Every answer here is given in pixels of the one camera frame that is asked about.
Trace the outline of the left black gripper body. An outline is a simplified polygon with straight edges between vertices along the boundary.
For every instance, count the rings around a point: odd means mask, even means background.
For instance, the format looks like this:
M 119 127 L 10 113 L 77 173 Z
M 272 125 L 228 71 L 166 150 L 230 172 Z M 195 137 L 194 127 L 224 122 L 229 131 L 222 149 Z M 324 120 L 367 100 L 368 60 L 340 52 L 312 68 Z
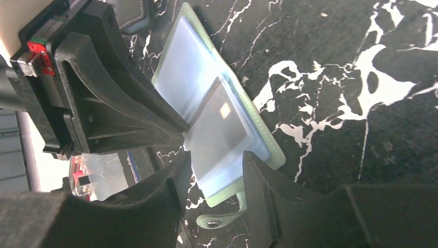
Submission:
M 18 30 L 7 78 L 43 140 L 43 152 L 67 160 L 78 154 L 66 126 L 70 113 L 55 52 L 70 33 L 88 35 L 107 69 L 120 70 L 120 31 L 111 4 L 49 1 Z

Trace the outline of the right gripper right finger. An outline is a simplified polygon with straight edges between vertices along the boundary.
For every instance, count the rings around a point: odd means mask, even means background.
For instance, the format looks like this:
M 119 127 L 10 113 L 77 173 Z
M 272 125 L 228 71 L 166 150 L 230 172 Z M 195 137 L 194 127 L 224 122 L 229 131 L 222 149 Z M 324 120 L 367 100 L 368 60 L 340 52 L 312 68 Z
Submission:
M 344 184 L 320 195 L 243 154 L 254 247 L 437 247 L 437 186 Z

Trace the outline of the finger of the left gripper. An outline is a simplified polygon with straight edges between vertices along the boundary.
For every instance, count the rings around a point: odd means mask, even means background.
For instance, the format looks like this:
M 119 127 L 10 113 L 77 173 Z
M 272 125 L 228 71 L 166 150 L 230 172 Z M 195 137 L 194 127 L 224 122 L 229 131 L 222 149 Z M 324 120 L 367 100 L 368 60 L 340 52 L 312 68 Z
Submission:
M 187 123 L 153 86 L 107 69 L 88 35 L 70 33 L 55 52 L 70 113 L 66 126 L 79 153 L 177 147 Z

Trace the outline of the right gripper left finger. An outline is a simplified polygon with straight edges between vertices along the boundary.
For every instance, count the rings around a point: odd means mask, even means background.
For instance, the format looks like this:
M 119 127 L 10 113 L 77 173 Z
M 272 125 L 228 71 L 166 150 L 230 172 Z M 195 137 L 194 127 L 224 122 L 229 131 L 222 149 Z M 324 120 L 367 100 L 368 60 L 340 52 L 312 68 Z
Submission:
M 1 193 L 1 247 L 176 247 L 191 154 L 104 201 L 68 193 Z

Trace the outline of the black VIP credit card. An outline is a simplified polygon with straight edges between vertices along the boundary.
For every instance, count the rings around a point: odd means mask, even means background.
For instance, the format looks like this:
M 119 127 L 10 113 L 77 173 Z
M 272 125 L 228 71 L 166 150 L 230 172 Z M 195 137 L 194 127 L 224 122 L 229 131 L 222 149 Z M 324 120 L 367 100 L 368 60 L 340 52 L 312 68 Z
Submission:
M 195 177 L 200 180 L 219 166 L 246 136 L 247 131 L 236 107 L 217 77 L 185 137 L 184 145 L 191 152 Z

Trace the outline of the green card holder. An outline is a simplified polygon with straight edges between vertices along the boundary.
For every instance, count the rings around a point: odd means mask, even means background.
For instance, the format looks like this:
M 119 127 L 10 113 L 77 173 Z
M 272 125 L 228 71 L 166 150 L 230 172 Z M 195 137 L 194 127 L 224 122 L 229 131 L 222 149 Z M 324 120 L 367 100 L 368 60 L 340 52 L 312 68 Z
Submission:
M 272 169 L 284 165 L 286 157 L 188 3 L 180 8 L 152 83 L 188 124 L 183 148 L 191 152 L 191 168 L 208 206 L 237 196 L 237 212 L 196 219 L 204 229 L 225 227 L 246 212 L 244 152 L 252 151 Z

